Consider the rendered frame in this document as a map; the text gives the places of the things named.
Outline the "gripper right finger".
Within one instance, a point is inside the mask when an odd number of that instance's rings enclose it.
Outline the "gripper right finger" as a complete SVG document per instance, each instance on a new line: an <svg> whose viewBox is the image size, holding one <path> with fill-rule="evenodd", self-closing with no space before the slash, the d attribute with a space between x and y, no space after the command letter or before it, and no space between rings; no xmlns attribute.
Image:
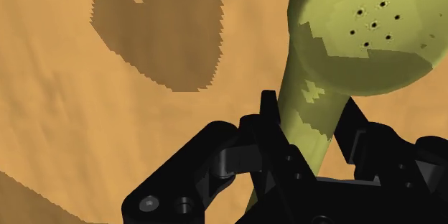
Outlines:
<svg viewBox="0 0 448 224"><path fill-rule="evenodd" d="M379 179L383 187L429 193L448 202L448 139L422 136L402 139L390 126L369 121L349 98L334 132L356 180Z"/></svg>

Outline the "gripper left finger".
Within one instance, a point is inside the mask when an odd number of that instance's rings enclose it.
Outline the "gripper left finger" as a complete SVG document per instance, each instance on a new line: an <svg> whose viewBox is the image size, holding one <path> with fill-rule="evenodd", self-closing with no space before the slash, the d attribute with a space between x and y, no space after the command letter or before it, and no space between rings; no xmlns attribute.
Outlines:
<svg viewBox="0 0 448 224"><path fill-rule="evenodd" d="M206 224L205 211L236 175L249 173L257 202L235 224L313 224L316 178L279 125L276 94L237 126L213 121L123 201L123 224Z"/></svg>

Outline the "yellow-green perforated skimmer spoon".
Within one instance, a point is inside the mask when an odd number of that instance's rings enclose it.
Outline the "yellow-green perforated skimmer spoon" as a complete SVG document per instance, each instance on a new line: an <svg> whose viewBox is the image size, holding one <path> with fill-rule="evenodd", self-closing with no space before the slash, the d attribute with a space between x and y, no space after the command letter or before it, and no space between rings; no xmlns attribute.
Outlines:
<svg viewBox="0 0 448 224"><path fill-rule="evenodd" d="M448 0L289 0L281 129L318 173L353 96L382 95L448 55Z"/></svg>

